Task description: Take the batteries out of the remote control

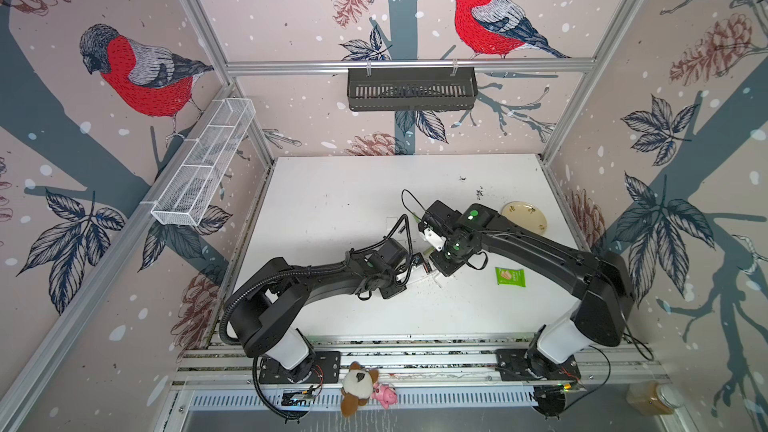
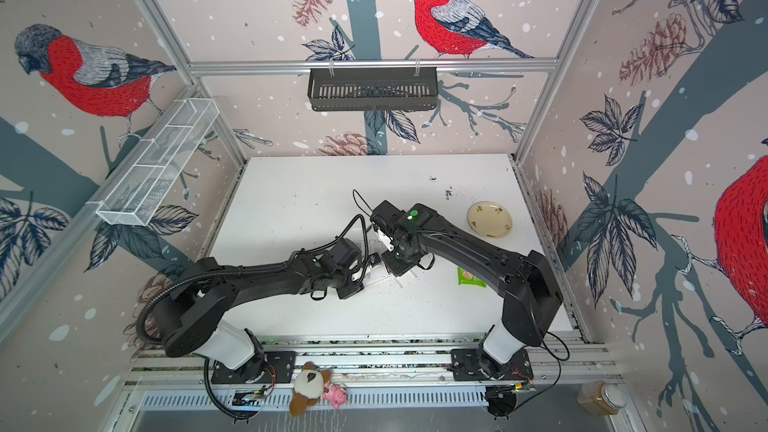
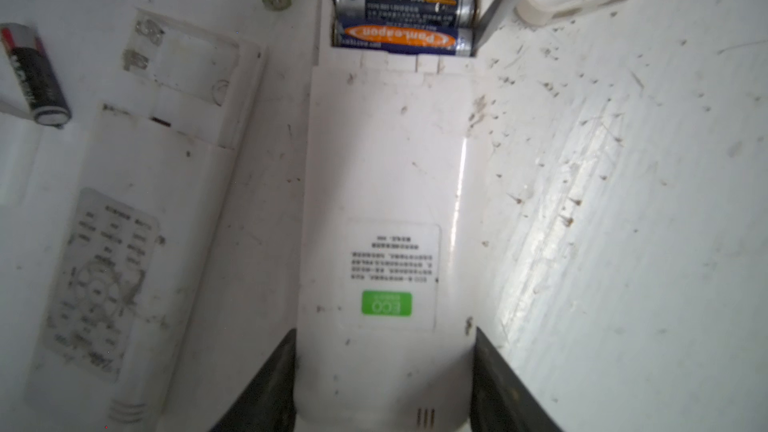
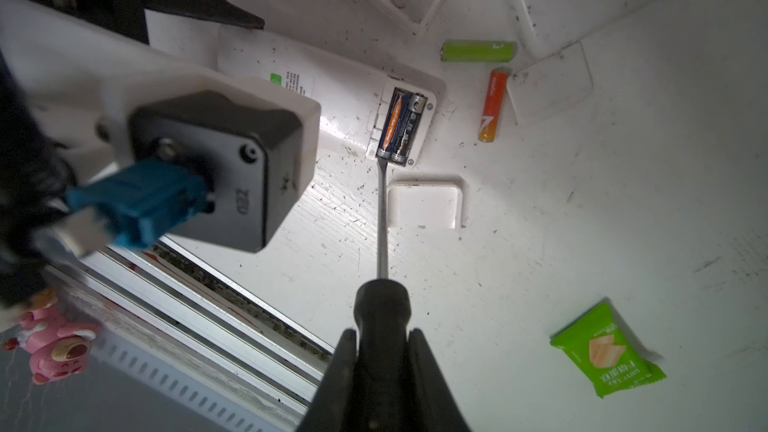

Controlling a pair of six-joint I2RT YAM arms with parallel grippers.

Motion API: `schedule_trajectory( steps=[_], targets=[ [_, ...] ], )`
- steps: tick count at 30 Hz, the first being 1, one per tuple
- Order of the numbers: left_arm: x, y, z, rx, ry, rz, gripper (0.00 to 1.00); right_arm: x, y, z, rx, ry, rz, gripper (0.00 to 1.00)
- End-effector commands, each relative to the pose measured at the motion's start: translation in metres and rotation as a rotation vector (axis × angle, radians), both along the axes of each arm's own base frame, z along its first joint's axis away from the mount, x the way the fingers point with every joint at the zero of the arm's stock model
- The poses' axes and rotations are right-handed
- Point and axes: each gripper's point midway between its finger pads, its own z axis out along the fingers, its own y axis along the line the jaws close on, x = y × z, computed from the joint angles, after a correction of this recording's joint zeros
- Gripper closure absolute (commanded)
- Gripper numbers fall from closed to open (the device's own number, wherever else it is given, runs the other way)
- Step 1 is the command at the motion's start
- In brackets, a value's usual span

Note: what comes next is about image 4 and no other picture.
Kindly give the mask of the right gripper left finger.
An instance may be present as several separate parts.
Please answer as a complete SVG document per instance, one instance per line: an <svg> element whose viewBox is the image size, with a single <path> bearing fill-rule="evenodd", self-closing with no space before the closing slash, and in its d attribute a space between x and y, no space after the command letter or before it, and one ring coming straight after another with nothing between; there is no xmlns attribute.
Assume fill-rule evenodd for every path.
<svg viewBox="0 0 768 432"><path fill-rule="evenodd" d="M345 429L356 359L357 334L354 329L346 329L296 432Z"/></svg>

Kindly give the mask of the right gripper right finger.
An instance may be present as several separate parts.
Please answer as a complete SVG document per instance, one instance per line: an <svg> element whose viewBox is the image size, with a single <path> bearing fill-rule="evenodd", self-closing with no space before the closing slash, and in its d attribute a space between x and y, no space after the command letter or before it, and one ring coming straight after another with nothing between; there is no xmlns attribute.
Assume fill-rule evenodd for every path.
<svg viewBox="0 0 768 432"><path fill-rule="evenodd" d="M414 431L469 431L420 329L409 333L407 352Z"/></svg>

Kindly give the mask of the black yellow screwdriver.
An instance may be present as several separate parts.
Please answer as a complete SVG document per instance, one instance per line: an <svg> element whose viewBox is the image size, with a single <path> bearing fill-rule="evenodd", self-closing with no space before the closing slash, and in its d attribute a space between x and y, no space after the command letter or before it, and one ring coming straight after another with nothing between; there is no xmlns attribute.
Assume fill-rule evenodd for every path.
<svg viewBox="0 0 768 432"><path fill-rule="evenodd" d="M357 292L355 321L360 332L355 369L357 431L400 431L406 422L406 326L411 308L404 286L389 278L387 166L378 159L376 278Z"/></svg>

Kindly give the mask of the white battery cover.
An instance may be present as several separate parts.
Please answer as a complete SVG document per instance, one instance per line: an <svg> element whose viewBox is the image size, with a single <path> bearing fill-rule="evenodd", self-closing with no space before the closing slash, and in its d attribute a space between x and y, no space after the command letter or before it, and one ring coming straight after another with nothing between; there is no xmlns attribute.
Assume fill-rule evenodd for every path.
<svg viewBox="0 0 768 432"><path fill-rule="evenodd" d="M390 229L456 230L462 225L463 191L455 183L393 182L387 200Z"/></svg>
<svg viewBox="0 0 768 432"><path fill-rule="evenodd" d="M593 92L593 79L581 42L518 72L507 82L507 94L518 127L565 112Z"/></svg>

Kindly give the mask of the blue orange battery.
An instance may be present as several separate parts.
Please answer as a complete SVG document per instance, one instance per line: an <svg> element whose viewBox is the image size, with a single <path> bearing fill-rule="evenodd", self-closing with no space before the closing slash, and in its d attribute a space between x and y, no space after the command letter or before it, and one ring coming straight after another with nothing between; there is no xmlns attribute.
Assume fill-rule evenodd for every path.
<svg viewBox="0 0 768 432"><path fill-rule="evenodd" d="M398 137L399 123L404 117L409 99L410 94L408 92L398 88L394 90L376 149L377 158L388 160L391 157L395 139Z"/></svg>

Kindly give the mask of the dark silver battery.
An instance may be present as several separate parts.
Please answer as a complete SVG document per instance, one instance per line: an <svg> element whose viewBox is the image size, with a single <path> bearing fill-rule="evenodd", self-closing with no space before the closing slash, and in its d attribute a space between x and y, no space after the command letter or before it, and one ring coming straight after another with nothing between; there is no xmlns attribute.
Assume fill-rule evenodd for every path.
<svg viewBox="0 0 768 432"><path fill-rule="evenodd" d="M390 161L392 163L402 165L407 162L427 103L428 98L425 95L414 93L409 96L404 116L398 122L398 130L391 148Z"/></svg>

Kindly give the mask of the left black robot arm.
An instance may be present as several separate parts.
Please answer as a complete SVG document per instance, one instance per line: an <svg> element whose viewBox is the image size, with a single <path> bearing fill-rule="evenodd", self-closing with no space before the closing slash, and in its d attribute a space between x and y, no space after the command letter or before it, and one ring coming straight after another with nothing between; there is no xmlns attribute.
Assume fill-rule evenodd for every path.
<svg viewBox="0 0 768 432"><path fill-rule="evenodd" d="M146 44L148 10L263 29L264 20L227 0L30 0L104 31ZM28 239L53 218L47 202L63 196L74 173L32 118L22 87L1 64L1 303L20 305L41 291L45 264Z"/></svg>

